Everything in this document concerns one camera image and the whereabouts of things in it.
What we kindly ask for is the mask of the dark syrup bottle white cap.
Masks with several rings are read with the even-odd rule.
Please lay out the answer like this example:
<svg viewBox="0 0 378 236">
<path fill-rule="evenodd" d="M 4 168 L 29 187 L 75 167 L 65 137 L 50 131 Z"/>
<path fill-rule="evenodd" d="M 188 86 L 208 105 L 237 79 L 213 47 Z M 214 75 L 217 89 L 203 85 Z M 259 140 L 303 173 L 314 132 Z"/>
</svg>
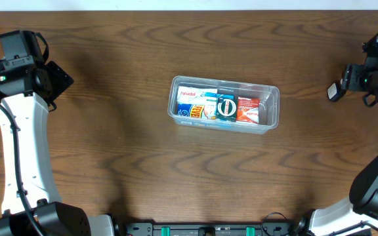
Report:
<svg viewBox="0 0 378 236">
<path fill-rule="evenodd" d="M 339 82 L 333 83 L 327 88 L 327 97 L 330 102 L 337 102 L 346 94 L 346 90 L 342 89 Z"/>
</svg>

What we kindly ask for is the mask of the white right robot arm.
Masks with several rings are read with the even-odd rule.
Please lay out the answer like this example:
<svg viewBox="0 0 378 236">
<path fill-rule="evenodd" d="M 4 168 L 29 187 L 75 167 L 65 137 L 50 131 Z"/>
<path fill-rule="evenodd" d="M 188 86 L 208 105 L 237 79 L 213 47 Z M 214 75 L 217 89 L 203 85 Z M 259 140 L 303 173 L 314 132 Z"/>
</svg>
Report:
<svg viewBox="0 0 378 236">
<path fill-rule="evenodd" d="M 365 105 L 378 105 L 378 59 L 347 65 L 342 79 L 328 88 L 327 95 L 337 101 L 348 90 L 374 96 Z M 299 235 L 369 235 L 371 230 L 378 232 L 378 156 L 355 177 L 349 196 L 314 210 Z"/>
</svg>

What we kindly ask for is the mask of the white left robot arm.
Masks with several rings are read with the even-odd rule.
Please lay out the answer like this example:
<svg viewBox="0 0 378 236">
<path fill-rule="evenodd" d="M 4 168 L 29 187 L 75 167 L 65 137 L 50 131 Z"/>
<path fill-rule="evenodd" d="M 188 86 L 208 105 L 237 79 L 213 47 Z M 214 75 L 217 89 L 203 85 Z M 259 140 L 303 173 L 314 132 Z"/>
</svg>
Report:
<svg viewBox="0 0 378 236">
<path fill-rule="evenodd" d="M 0 60 L 0 129 L 5 190 L 0 235 L 114 235 L 108 214 L 63 203 L 53 178 L 47 120 L 74 80 L 55 62 Z"/>
</svg>

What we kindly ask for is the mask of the dark green medicine box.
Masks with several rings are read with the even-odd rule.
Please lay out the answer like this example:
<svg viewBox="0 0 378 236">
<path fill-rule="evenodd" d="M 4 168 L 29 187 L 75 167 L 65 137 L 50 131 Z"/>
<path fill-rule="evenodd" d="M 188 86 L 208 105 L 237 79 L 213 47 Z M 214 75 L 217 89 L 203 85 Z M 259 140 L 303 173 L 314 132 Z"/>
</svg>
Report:
<svg viewBox="0 0 378 236">
<path fill-rule="evenodd" d="M 221 121 L 236 121 L 238 100 L 229 94 L 217 94 L 216 116 Z"/>
</svg>

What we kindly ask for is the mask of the red Panadol box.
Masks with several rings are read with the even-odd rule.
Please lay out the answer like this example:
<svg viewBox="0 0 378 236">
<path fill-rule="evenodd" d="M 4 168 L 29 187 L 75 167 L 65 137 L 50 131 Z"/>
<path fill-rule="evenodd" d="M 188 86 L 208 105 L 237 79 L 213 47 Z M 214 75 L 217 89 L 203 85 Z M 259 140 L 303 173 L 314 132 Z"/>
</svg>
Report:
<svg viewBox="0 0 378 236">
<path fill-rule="evenodd" d="M 259 124 L 259 104 L 258 98 L 238 97 L 238 108 L 236 121 Z"/>
</svg>

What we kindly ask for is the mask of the white blue Panadol box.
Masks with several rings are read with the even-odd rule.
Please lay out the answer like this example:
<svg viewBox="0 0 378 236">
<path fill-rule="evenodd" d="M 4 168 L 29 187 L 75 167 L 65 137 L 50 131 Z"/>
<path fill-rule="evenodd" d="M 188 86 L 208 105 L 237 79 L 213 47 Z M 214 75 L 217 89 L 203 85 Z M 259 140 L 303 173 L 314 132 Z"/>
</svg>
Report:
<svg viewBox="0 0 378 236">
<path fill-rule="evenodd" d="M 177 92 L 177 102 L 179 104 L 195 104 L 202 103 L 203 99 L 215 97 L 216 88 L 196 88 L 180 86 Z"/>
</svg>

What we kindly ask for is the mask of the blue Kool Fever box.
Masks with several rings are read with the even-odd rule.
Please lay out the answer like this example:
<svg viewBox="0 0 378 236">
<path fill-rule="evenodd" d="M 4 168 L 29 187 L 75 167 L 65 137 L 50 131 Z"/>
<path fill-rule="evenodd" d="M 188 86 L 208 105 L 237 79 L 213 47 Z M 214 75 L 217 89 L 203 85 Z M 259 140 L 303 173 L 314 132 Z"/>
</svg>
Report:
<svg viewBox="0 0 378 236">
<path fill-rule="evenodd" d="M 177 104 L 177 115 L 199 119 L 216 119 L 217 98 L 201 96 Z"/>
</svg>

